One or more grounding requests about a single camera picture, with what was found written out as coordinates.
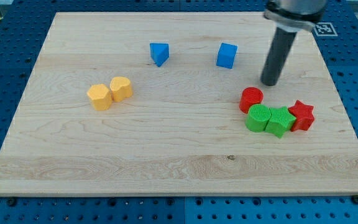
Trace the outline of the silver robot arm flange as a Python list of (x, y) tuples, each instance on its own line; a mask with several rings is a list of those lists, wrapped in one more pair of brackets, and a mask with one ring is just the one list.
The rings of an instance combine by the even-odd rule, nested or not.
[(323, 18), (327, 0), (268, 0), (264, 17), (285, 32), (311, 31)]

